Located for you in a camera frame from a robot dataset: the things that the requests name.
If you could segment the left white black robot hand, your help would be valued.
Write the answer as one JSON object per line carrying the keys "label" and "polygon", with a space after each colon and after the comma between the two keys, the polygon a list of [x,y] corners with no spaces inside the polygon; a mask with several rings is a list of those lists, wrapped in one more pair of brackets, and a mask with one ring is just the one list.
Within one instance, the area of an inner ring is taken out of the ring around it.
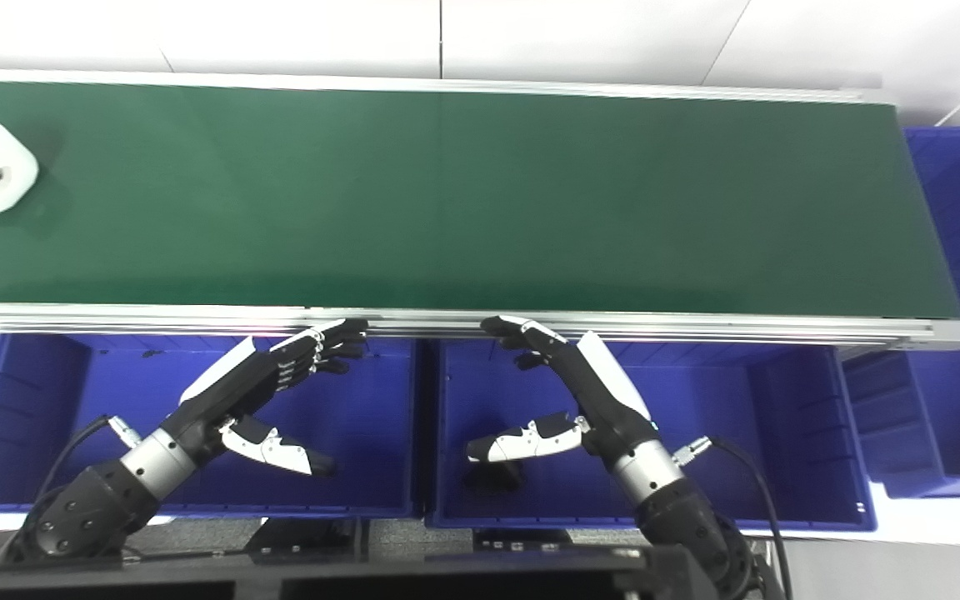
{"label": "left white black robot hand", "polygon": [[368,327],[365,319],[332,320],[267,348],[245,337],[182,393],[177,409],[157,429],[197,468],[233,452],[293,473],[332,476],[334,459],[305,448],[256,413],[314,373],[349,372],[347,361],[363,356]]}

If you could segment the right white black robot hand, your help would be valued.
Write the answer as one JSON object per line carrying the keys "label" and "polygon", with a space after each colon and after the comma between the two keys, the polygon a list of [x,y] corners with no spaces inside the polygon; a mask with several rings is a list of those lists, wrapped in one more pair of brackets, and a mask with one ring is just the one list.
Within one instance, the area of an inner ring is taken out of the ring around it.
{"label": "right white black robot hand", "polygon": [[545,324],[509,315],[485,318],[480,327],[503,348],[522,350],[515,358],[522,371],[552,369],[575,399],[578,415],[537,417],[525,426],[472,440],[466,445],[470,463],[519,461],[583,447],[609,470],[629,459],[677,468],[659,440],[643,396],[594,331],[571,342]]}

